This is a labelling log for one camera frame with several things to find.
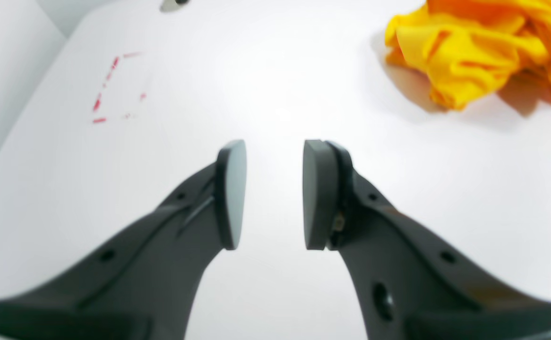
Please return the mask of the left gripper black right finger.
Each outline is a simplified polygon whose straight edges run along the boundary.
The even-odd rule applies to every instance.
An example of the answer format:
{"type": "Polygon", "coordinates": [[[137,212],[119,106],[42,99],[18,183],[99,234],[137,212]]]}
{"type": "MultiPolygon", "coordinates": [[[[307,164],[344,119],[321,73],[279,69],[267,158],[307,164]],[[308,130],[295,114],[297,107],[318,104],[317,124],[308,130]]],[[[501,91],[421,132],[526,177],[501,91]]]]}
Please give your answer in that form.
{"type": "Polygon", "coordinates": [[[335,142],[304,142],[303,217],[306,248],[342,257],[370,340],[551,340],[551,302],[401,213],[335,142]]]}

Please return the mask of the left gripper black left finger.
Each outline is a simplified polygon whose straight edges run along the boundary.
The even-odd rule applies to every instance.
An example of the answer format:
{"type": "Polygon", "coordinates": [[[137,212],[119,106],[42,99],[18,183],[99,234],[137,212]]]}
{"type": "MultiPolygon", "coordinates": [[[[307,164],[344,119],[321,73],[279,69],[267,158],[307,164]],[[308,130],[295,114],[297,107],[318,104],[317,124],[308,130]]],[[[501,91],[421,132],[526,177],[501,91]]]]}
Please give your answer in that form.
{"type": "Polygon", "coordinates": [[[182,340],[206,268],[239,245],[246,183],[246,145],[233,140],[154,211],[70,269],[0,300],[0,336],[182,340]]]}

